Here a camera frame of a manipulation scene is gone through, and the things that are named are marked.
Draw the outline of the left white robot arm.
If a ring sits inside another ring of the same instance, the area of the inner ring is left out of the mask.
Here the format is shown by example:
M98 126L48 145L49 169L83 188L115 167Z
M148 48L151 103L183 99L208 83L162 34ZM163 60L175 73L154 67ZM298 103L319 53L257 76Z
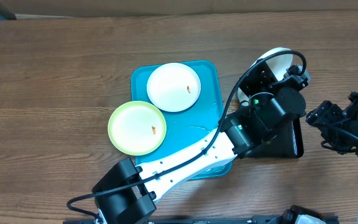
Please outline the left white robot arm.
M302 156L300 91L309 80L303 65L279 70L258 60L236 83L247 105L224 113L204 139L158 160L134 165L124 159L112 167L92 189L98 222L145 223L169 190L234 159Z

